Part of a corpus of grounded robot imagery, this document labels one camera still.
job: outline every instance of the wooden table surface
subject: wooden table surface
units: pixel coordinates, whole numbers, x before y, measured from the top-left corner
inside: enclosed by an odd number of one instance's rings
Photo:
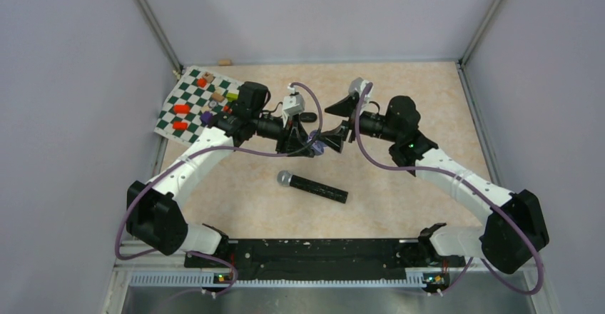
[[[347,95],[358,76],[374,83],[372,100],[384,108],[396,95],[412,97],[420,112],[421,131],[454,160],[489,179],[462,85],[453,62],[387,64],[297,64],[211,67],[240,81],[269,87],[275,108],[292,81],[313,89],[322,107]],[[316,111],[305,95],[306,111]],[[324,115],[324,131],[340,117]],[[305,124],[307,132],[317,123]],[[391,143],[363,137],[364,146],[378,161],[394,165]],[[253,137],[243,147],[275,151],[275,142]],[[163,167],[185,150],[169,142]],[[296,175],[349,192],[346,204],[279,186],[276,176]],[[263,158],[233,153],[222,160],[194,190],[185,217],[206,223],[231,238],[386,238],[416,237],[434,223],[478,225],[461,205],[432,184],[407,172],[384,171],[371,165],[357,144],[347,143],[342,154],[330,149],[315,158]]]

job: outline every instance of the microphone head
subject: microphone head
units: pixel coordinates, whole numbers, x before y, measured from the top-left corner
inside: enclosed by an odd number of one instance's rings
[[[292,174],[287,170],[282,170],[278,173],[278,183],[282,186],[288,187],[290,185],[290,179],[292,178]]]

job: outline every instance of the purple object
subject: purple object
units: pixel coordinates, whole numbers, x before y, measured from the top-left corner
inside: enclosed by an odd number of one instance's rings
[[[317,133],[317,131],[311,131],[311,133],[309,133],[309,138],[307,139],[307,142],[311,141],[311,139],[313,139],[313,136]],[[323,154],[324,148],[327,145],[325,143],[323,143],[322,141],[317,140],[316,142],[313,143],[313,145],[311,145],[311,148],[315,151],[315,155],[319,156]]]
[[[204,112],[202,113],[202,115],[200,116],[200,120],[202,121],[202,126],[208,126],[208,124],[210,123],[210,119],[212,119],[212,112]]]

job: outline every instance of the gray floor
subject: gray floor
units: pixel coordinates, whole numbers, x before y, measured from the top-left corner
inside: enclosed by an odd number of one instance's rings
[[[522,275],[509,278],[524,287]],[[166,298],[184,288],[135,287],[128,292],[123,314],[132,313],[447,313],[447,314],[525,314],[534,313],[528,296],[518,295],[499,284],[488,273],[470,273],[443,298],[417,297],[396,289],[356,288],[241,288],[212,300],[198,292],[182,295],[170,302]]]

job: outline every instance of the metal frame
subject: metal frame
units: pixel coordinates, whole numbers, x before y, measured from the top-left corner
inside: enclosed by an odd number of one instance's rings
[[[174,70],[180,73],[183,68],[183,65],[178,60],[175,51],[170,45],[168,37],[166,36],[164,30],[161,28],[156,16],[153,14],[153,11],[151,10],[151,7],[149,6],[147,0],[134,1],[136,2],[138,8],[141,10],[141,13],[143,14],[144,19],[148,23],[151,32],[158,40],[158,43],[161,45],[164,54],[169,59]],[[477,47],[481,44],[481,41],[484,35],[486,34],[487,30],[491,26],[492,22],[496,19],[497,14],[499,13],[499,10],[501,9],[504,1],[505,0],[494,0],[492,2],[492,5],[486,12],[481,24],[473,35],[473,38],[470,41],[468,47],[464,51],[460,60],[457,61],[458,75],[460,77],[462,88],[464,90],[464,95],[469,105],[471,117],[473,119],[475,129],[479,138],[479,143],[482,147],[485,162],[489,170],[489,175],[492,181],[498,184],[502,184],[502,177],[498,168],[497,158],[494,155],[493,144],[489,140],[488,128],[486,127],[486,124],[484,122],[484,117],[482,115],[480,106],[476,101],[474,89],[471,85],[471,82],[469,81],[466,72],[466,66],[468,62],[472,59]],[[156,154],[155,164],[153,167],[154,175],[161,172],[161,166],[164,154],[166,152],[167,142],[167,139],[162,138],[158,146],[158,152]],[[139,240],[125,240],[122,245],[122,251],[127,255],[140,252],[142,249],[148,248],[143,242]],[[149,255],[137,258],[136,260],[117,260],[113,269],[113,274],[111,276],[111,283],[109,285],[102,313],[121,313],[123,304],[126,300],[126,293],[128,291],[128,287],[130,285],[130,281],[133,275],[140,272],[161,271],[167,273],[174,273],[176,271],[183,271],[185,270],[183,267],[184,257],[185,253],[183,252],[177,252],[170,256],[165,256],[160,253],[151,253]],[[533,263],[528,263],[521,269],[521,271],[524,273],[525,281],[528,285],[535,284],[536,279],[535,274],[533,272],[534,268],[535,265]],[[432,272],[429,269],[410,270],[410,272],[420,271]],[[480,264],[479,261],[477,261],[471,266],[469,271],[487,272],[487,269],[482,264]],[[559,314],[561,312],[559,309],[559,304],[557,303],[556,295],[552,290],[552,286],[548,278],[544,283],[544,290],[538,293],[537,295],[532,296],[532,304],[534,305],[536,313],[538,314]]]

